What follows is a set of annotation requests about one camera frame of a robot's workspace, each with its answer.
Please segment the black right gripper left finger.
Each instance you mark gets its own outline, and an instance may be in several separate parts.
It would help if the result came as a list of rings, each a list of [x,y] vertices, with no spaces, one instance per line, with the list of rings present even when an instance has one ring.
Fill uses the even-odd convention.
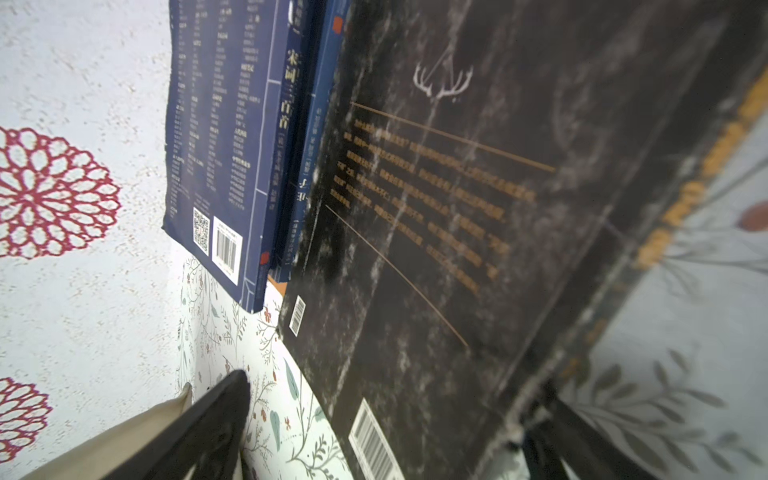
[[[233,370],[108,479],[232,479],[250,408],[250,383]]]

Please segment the blue grid cover book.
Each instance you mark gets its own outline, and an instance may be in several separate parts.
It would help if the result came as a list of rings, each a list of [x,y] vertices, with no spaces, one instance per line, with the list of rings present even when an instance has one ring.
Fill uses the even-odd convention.
[[[245,311],[264,303],[309,1],[173,1],[163,230]]]

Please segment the cream canvas tote bag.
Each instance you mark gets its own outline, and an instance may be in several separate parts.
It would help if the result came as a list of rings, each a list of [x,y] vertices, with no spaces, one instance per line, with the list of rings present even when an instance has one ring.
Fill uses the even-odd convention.
[[[192,386],[186,383],[178,396],[81,443],[23,479],[105,479],[178,420],[192,403]]]

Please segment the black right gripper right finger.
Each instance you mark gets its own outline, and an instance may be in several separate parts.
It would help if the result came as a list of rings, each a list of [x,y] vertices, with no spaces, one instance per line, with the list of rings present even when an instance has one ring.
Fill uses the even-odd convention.
[[[557,397],[539,402],[524,421],[524,458],[533,479],[651,479]]]

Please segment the black marbled spine book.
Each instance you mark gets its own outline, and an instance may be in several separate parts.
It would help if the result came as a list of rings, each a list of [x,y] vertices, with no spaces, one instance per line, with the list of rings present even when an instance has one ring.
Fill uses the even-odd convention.
[[[763,1],[356,1],[281,315],[356,479],[470,479],[756,83]]]

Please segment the blue book with barcode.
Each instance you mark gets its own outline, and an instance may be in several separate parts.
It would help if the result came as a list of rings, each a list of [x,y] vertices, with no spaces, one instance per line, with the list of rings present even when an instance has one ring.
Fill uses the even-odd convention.
[[[349,7],[350,3],[345,0],[318,1],[312,7],[305,48],[306,77],[299,97],[298,125],[290,143],[287,181],[270,270],[270,276],[278,283],[290,280],[298,254]]]

